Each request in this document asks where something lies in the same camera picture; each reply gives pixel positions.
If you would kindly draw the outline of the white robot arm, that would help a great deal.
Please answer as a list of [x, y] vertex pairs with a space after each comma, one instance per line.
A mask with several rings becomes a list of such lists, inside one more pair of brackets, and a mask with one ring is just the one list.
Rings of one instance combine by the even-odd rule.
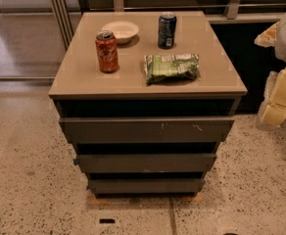
[[[254, 43], [261, 47], [273, 47], [275, 57], [286, 63], [286, 13], [279, 22], [259, 34]], [[286, 120], [286, 67], [280, 72], [269, 73], [263, 96], [257, 127], [271, 130]]]

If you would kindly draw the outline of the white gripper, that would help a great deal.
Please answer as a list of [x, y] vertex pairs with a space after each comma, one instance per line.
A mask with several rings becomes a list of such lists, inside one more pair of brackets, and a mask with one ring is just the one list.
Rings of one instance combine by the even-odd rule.
[[[254, 43], [261, 47], [274, 47], [277, 27], [278, 23], [271, 25], [256, 37]], [[260, 119], [262, 123], [279, 126], [286, 120], [286, 68], [278, 74], [273, 102], [278, 106], [271, 106], [267, 102], [262, 102]]]

